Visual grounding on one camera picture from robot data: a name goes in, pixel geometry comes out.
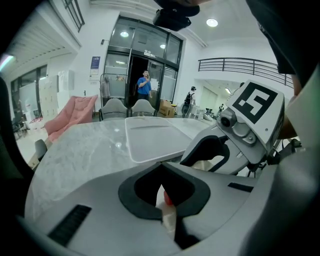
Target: cardboard box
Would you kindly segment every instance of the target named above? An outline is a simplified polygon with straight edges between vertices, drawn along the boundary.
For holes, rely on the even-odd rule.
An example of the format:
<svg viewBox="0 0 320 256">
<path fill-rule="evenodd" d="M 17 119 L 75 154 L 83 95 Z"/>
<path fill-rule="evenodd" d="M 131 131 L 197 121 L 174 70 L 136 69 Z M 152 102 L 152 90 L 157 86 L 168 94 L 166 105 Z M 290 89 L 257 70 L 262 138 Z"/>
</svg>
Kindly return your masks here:
<svg viewBox="0 0 320 256">
<path fill-rule="evenodd" d="M 161 100 L 159 113 L 164 115 L 166 118 L 173 118 L 175 116 L 175 108 L 171 106 L 170 101 Z"/>
</svg>

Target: black slot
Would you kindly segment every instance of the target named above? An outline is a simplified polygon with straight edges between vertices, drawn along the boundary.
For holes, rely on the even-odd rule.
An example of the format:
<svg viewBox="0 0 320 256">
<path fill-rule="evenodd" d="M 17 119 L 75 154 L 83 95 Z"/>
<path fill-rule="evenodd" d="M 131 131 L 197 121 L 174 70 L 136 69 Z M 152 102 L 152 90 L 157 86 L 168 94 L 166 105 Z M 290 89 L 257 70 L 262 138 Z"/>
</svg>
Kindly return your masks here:
<svg viewBox="0 0 320 256">
<path fill-rule="evenodd" d="M 66 246 L 84 222 L 92 208 L 78 204 L 49 233 L 48 237 L 62 246 Z"/>
<path fill-rule="evenodd" d="M 245 191 L 245 192 L 251 192 L 254 187 L 253 186 L 247 186 L 247 185 L 243 185 L 243 184 L 239 184 L 239 183 L 234 183 L 231 182 L 228 187 L 236 189 L 236 190 L 241 190 L 241 191 Z"/>
</svg>

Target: glass door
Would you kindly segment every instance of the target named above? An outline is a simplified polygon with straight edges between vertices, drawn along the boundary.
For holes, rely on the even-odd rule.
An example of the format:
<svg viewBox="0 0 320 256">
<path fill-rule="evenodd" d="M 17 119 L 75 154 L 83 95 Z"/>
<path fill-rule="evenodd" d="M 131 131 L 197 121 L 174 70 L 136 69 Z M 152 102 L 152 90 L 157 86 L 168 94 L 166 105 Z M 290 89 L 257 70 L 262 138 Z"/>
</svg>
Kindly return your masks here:
<svg viewBox="0 0 320 256">
<path fill-rule="evenodd" d="M 149 60 L 148 62 L 149 79 L 151 84 L 151 97 L 149 98 L 149 102 L 156 110 L 158 109 L 160 100 L 160 84 L 162 81 L 163 68 L 163 64 L 152 60 Z"/>
</svg>

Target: man in blue shirt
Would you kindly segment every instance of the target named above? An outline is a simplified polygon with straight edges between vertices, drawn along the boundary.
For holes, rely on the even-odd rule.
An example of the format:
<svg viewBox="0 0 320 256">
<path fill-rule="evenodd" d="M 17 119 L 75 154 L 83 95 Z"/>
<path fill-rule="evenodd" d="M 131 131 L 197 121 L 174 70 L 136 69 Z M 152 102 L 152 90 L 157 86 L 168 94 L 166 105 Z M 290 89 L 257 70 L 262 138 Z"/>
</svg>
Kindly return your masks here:
<svg viewBox="0 0 320 256">
<path fill-rule="evenodd" d="M 151 84 L 149 81 L 149 71 L 143 71 L 143 77 L 140 77 L 138 82 L 138 100 L 144 99 L 149 100 L 149 95 L 151 98 Z"/>
</svg>

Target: white table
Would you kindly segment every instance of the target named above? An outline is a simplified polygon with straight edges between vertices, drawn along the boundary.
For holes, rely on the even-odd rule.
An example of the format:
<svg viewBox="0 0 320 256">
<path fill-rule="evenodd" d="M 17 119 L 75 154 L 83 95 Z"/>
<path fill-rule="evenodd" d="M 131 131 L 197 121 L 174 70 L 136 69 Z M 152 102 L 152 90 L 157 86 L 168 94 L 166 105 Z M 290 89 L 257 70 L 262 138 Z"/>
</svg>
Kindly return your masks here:
<svg viewBox="0 0 320 256">
<path fill-rule="evenodd" d="M 167 120 L 191 139 L 209 127 L 194 119 Z M 136 165 L 129 157 L 124 119 L 74 125 L 53 143 L 35 171 L 24 216 L 34 222 L 87 181 Z"/>
</svg>

